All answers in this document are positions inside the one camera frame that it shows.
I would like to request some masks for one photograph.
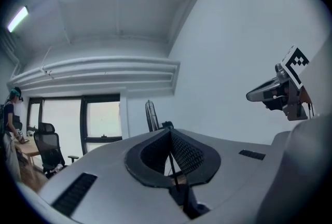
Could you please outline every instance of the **ceiling light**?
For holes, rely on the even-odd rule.
[[[28,12],[26,7],[23,7],[20,12],[17,13],[17,15],[12,19],[10,24],[8,25],[9,32],[12,32],[15,27],[27,16]]]

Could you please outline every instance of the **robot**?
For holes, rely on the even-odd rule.
[[[282,110],[288,120],[307,119],[304,87],[314,105],[312,119],[277,134],[272,145],[170,127],[89,152],[54,176],[38,197],[23,186],[21,191],[55,223],[287,222],[310,201],[332,165],[332,101],[318,88],[331,88],[331,45],[330,36],[316,52],[292,47],[276,65],[276,77],[247,94],[250,101]],[[293,68],[293,61],[304,68]],[[293,71],[287,68],[291,63]],[[180,174],[172,168],[171,177],[164,175],[168,157]]]

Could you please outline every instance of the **wooden desk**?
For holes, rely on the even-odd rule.
[[[35,179],[35,174],[33,172],[34,162],[32,157],[39,155],[39,151],[33,137],[29,137],[29,140],[30,141],[26,142],[25,144],[20,144],[16,139],[14,140],[14,142],[15,142],[15,148],[18,150],[18,152],[26,156],[31,176],[33,179]]]

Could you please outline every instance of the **office chair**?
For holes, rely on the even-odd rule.
[[[59,135],[52,124],[40,122],[33,137],[43,162],[43,173],[49,179],[55,174],[51,171],[58,164],[62,164],[64,168],[66,167],[61,154]],[[78,159],[77,156],[68,156],[68,158],[72,159],[72,163],[75,159]]]

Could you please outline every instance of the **black cable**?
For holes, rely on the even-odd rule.
[[[311,108],[309,103],[308,103],[308,108],[309,108],[309,118],[311,119]]]

